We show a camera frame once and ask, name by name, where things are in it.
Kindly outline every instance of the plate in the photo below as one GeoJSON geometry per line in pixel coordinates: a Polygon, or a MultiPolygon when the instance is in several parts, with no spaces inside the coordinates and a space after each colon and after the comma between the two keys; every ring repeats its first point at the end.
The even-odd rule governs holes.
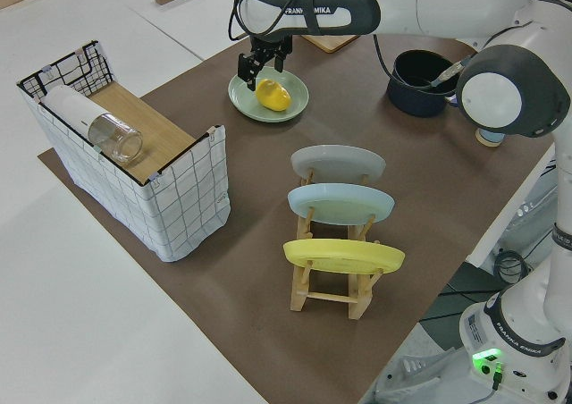
{"type": "Polygon", "coordinates": [[[359,240],[302,239],[284,243],[284,255],[294,265],[343,274],[385,274],[398,270],[405,254],[391,246],[359,240]]]}
{"type": "Polygon", "coordinates": [[[313,171],[312,182],[362,183],[377,181],[385,170],[385,160],[379,155],[345,145],[316,145],[303,147],[290,158],[294,172],[307,179],[313,171]]]}
{"type": "Polygon", "coordinates": [[[298,116],[305,108],[309,99],[307,87],[297,76],[290,72],[276,71],[273,67],[266,66],[258,73],[258,82],[264,78],[275,80],[288,90],[291,103],[288,109],[275,112],[260,105],[254,91],[250,91],[247,83],[235,75],[229,83],[229,97],[234,106],[248,118],[261,122],[283,122],[298,116]]]}
{"type": "Polygon", "coordinates": [[[314,208],[312,221],[331,225],[363,225],[374,215],[374,222],[387,218],[395,201],[374,188],[351,183],[313,183],[290,191],[292,211],[303,218],[314,208]]]}

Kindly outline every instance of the green plate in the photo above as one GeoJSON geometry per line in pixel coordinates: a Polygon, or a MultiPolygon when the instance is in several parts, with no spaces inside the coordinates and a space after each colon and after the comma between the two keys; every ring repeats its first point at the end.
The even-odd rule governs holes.
{"type": "Polygon", "coordinates": [[[300,114],[307,105],[309,94],[306,85],[290,72],[277,72],[273,67],[266,66],[257,76],[257,84],[267,78],[280,82],[290,93],[292,99],[285,111],[275,112],[260,105],[254,91],[250,91],[247,83],[235,75],[229,83],[229,97],[236,108],[253,120],[262,122],[288,121],[300,114]]]}

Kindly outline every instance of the white cylinder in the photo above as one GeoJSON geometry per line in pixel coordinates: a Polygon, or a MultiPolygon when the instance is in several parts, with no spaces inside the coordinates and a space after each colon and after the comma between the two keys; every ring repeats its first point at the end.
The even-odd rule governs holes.
{"type": "Polygon", "coordinates": [[[141,133],[72,87],[53,87],[42,102],[81,136],[119,163],[128,163],[143,146],[141,133]]]}

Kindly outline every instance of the white grid fabric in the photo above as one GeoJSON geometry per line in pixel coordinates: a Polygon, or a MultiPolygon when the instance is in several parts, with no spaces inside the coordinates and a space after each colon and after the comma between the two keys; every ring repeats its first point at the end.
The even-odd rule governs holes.
{"type": "Polygon", "coordinates": [[[34,99],[24,95],[76,185],[165,262],[177,261],[222,227],[231,211],[225,129],[212,127],[146,185],[101,156],[34,99]]]}

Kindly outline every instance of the yellow lemon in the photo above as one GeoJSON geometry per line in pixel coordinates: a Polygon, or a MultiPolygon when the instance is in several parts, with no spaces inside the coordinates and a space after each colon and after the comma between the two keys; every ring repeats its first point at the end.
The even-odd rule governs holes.
{"type": "Polygon", "coordinates": [[[260,105],[276,112],[288,109],[292,101],[286,88],[279,82],[269,79],[263,79],[258,82],[255,95],[260,105]]]}

